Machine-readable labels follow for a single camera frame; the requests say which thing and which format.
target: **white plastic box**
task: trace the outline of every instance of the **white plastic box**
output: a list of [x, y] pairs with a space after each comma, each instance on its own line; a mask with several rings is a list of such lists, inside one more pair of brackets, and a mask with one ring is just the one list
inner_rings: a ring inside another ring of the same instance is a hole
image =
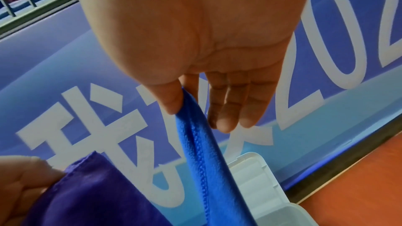
[[246, 153], [229, 163], [229, 169], [258, 226], [318, 226], [284, 191], [257, 153]]

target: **orange floor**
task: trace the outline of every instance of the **orange floor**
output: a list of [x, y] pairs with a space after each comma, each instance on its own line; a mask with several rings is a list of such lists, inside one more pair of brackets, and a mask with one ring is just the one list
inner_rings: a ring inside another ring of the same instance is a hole
[[402, 134], [301, 203], [320, 226], [402, 226]]

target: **metal railing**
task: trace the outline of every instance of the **metal railing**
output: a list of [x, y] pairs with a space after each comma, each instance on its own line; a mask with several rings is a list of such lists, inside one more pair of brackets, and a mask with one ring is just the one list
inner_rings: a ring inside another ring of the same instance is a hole
[[35, 0], [27, 1], [30, 8], [25, 7], [15, 12], [7, 0], [0, 0], [9, 14], [5, 22], [2, 22], [0, 19], [0, 39], [78, 2], [78, 0], [41, 0], [37, 1], [42, 2], [38, 4]]

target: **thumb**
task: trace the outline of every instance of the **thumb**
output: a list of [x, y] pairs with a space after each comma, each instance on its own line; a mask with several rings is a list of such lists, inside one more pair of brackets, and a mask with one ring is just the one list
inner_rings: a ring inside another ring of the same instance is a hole
[[159, 105], [170, 114], [176, 114], [183, 105], [183, 90], [179, 80], [160, 85], [144, 85], [156, 98]]

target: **hand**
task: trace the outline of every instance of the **hand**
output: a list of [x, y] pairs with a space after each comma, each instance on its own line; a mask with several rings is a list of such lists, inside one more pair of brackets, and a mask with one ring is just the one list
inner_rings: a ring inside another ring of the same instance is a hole
[[264, 114], [306, 0], [80, 0], [100, 44], [170, 114], [210, 89], [208, 121], [228, 133]]
[[0, 157], [0, 226], [19, 226], [29, 208], [64, 176], [38, 157]]

